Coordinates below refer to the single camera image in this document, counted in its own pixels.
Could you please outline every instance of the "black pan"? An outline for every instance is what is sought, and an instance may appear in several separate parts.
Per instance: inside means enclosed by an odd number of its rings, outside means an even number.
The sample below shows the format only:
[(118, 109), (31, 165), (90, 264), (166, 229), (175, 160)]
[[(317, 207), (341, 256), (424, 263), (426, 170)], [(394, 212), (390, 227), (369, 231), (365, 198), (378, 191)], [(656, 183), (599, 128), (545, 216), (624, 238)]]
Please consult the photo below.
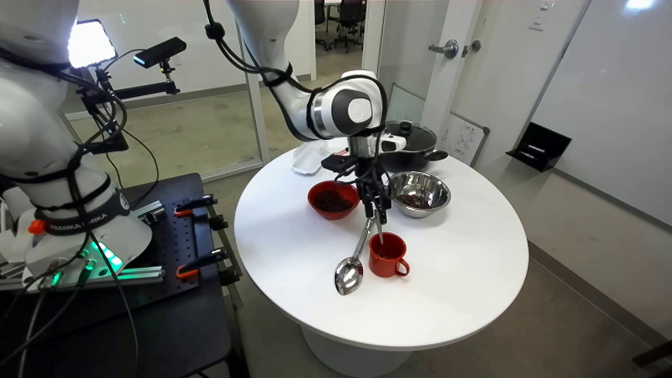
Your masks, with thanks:
[(390, 172), (424, 170), (427, 162), (444, 160), (444, 152), (436, 152), (436, 135), (412, 123), (386, 123), (386, 135), (405, 137), (405, 150), (382, 153), (378, 162)]

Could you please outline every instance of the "gray floor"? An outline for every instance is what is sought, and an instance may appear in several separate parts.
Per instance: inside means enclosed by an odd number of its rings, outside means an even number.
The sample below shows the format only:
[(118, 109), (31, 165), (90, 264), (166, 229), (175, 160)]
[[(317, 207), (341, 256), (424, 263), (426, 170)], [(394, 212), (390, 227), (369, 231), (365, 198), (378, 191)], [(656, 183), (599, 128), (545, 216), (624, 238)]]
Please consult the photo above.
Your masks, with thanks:
[[(335, 48), (318, 53), (320, 85), (340, 72), (356, 67), (361, 53)], [(297, 145), (285, 131), (274, 103), (265, 92), (271, 155)], [(87, 120), (74, 127), (86, 135)], [(251, 115), (246, 90), (181, 100), (164, 105), (129, 109), (127, 128), (155, 150), (162, 175), (199, 170), (211, 175), (253, 157)], [(112, 155), (124, 183), (151, 179), (147, 155), (131, 144), (129, 153)], [(239, 175), (208, 186), (221, 199), (221, 212), (233, 220), (239, 193), (251, 175)], [(297, 325), (277, 312), (249, 280), (239, 283), (243, 344), (253, 378), (329, 378), (302, 343)], [(629, 357), (647, 344), (587, 302), (538, 263), (531, 264), (520, 298), (484, 332), (463, 343), (416, 354), (393, 376), (455, 376), (455, 378), (617, 378), (632, 376)]]

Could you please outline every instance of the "table base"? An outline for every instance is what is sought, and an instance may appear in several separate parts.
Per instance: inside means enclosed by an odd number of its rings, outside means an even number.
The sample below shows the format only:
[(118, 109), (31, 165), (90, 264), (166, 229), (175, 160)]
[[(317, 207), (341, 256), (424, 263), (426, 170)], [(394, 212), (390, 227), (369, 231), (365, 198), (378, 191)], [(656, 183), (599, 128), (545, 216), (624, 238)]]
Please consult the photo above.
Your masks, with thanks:
[(367, 352), (317, 335), (304, 335), (312, 356), (329, 370), (353, 378), (378, 378), (394, 373), (409, 359), (409, 352)]

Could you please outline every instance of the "silver spoon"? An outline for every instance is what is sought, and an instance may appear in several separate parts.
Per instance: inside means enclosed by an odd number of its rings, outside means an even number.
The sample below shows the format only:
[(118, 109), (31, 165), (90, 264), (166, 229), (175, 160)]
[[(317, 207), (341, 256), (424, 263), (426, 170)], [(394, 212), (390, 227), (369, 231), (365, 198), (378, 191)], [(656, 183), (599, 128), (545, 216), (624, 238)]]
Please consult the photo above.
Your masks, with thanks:
[(356, 242), (356, 249), (355, 249), (355, 255), (340, 261), (334, 272), (334, 286), (335, 286), (335, 292), (341, 296), (355, 292), (361, 281), (362, 264), (361, 264), (359, 256), (361, 256), (365, 238), (369, 235), (369, 229), (373, 227), (373, 220), (376, 220), (376, 216), (365, 220), (362, 231)]

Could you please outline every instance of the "red bowl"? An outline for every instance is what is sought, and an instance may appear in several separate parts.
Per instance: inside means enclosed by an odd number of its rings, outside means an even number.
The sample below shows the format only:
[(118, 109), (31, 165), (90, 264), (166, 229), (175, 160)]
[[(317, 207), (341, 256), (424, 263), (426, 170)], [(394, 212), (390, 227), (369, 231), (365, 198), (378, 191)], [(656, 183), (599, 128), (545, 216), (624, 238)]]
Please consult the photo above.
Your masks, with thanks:
[(311, 188), (309, 204), (322, 218), (337, 220), (356, 208), (359, 195), (349, 183), (320, 181)]

